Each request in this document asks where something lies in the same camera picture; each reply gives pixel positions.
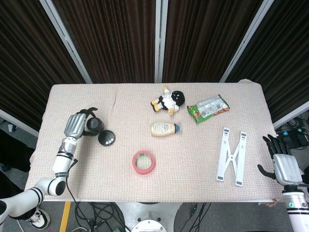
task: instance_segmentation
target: tape roll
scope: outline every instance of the tape roll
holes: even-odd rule
[[[149,168],[147,169],[139,169],[136,165],[137,163],[137,160],[140,158],[140,157],[149,157],[150,160],[151,160],[151,165]],[[151,154],[149,151],[139,151],[138,153],[136,153],[134,156],[133,156],[133,159],[132,159],[132,165],[133,165],[133,168],[134,170],[139,173],[139,174],[142,174],[142,175],[145,175],[145,174],[148,174],[149,172],[151,172],[154,167],[155,167],[155,157],[153,156],[153,154]]]

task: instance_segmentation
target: white folding stand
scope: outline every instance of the white folding stand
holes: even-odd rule
[[[230,145],[228,142],[229,135],[230,135],[230,129],[227,127],[224,127],[222,140],[221,140],[217,180],[224,181],[224,174],[230,162],[232,162],[233,167],[234,167],[234,174],[236,177],[235,184],[241,187],[243,184],[243,172],[244,172],[244,166],[245,166],[247,133],[243,131],[240,132],[240,140],[239,140],[239,143],[237,145],[237,148],[234,154],[231,154],[231,149],[230,149]]]

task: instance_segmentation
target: red tape roll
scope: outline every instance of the red tape roll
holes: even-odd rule
[[[141,154],[146,154],[146,155],[148,155],[148,157],[151,159],[151,162],[152,162],[152,163],[151,163],[151,165],[150,165],[150,167],[149,167],[148,169],[143,170],[143,169],[139,169],[139,168],[136,166],[136,161],[137,161],[137,159],[139,158],[139,156],[140,156]],[[155,167],[155,158],[154,158],[153,154],[151,154],[149,151],[139,151],[138,153],[136,153],[136,154],[133,156],[132,165],[133,165],[134,170],[135,170],[137,173],[142,174],[142,175],[145,175],[145,174],[148,174],[149,172],[151,172],[151,171],[154,169],[154,167]]]

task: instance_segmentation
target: metal base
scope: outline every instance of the metal base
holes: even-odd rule
[[[138,224],[149,224],[148,221],[150,221],[150,224],[154,225],[154,232],[174,232],[174,220],[182,205],[182,203],[142,204],[138,202],[117,202],[116,204],[121,209],[126,226],[130,230],[139,231],[135,228]],[[161,225],[163,230],[157,230],[158,225]]]

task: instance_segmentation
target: table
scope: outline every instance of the table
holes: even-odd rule
[[[170,116],[154,112],[150,102],[163,94],[167,85],[180,90],[185,103]],[[186,106],[220,94],[231,107],[197,124]],[[104,147],[97,137],[78,140],[70,171],[69,186],[82,201],[129,202],[243,202],[278,198],[282,187],[259,173],[257,164],[271,171],[272,163],[263,135],[275,136],[269,110],[259,84],[240,83],[169,83],[169,84],[96,84],[53,86],[43,116],[36,151],[26,188],[42,177],[54,177],[52,166],[70,115],[81,109],[96,111],[105,129],[115,133],[115,143]],[[181,132],[168,137],[152,137],[150,125],[164,121],[177,123]],[[224,182],[216,181],[223,127],[231,129],[231,151],[239,142],[239,132],[247,132],[243,187],[235,185],[232,165]],[[156,158],[154,170],[137,174],[132,157],[148,150]],[[67,190],[46,200],[71,201]]]

